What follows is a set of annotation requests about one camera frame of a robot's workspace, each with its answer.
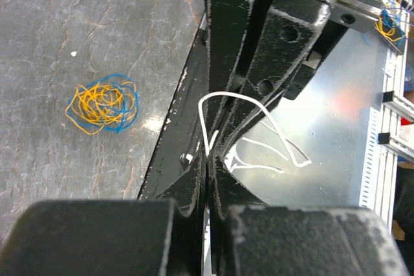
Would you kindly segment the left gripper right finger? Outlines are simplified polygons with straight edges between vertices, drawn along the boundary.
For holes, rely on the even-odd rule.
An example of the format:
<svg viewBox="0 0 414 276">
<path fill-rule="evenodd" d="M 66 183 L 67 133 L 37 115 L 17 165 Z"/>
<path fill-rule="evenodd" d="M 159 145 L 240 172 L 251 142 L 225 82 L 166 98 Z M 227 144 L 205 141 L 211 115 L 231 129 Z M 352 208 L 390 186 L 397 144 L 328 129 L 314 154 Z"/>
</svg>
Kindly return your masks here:
<svg viewBox="0 0 414 276">
<path fill-rule="evenodd" d="M 216 275 L 406 275 L 382 219 L 360 207 L 277 207 L 208 159 L 211 262 Z"/>
</svg>

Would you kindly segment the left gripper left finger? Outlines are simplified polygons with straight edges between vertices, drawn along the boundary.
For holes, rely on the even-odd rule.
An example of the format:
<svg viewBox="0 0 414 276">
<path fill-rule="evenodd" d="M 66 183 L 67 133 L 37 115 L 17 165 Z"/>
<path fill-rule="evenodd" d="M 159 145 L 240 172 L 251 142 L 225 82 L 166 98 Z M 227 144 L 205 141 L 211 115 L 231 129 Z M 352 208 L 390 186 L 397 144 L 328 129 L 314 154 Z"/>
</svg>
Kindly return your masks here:
<svg viewBox="0 0 414 276">
<path fill-rule="evenodd" d="M 16 221 L 2 275 L 201 275 L 205 158 L 149 200 L 44 200 Z"/>
</svg>

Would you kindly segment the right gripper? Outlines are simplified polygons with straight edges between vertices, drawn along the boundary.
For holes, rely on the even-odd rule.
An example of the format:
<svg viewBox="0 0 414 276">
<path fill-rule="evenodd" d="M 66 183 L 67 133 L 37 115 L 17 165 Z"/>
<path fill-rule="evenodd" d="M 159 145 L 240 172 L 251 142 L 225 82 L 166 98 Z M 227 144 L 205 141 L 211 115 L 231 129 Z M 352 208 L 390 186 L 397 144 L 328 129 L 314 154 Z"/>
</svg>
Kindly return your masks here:
<svg viewBox="0 0 414 276">
<path fill-rule="evenodd" d="M 206 126 L 218 131 L 226 153 L 243 122 L 234 92 L 276 106 L 282 84 L 296 70 L 328 19 L 368 30 L 382 9 L 374 0 L 207 0 L 209 93 Z"/>
</svg>

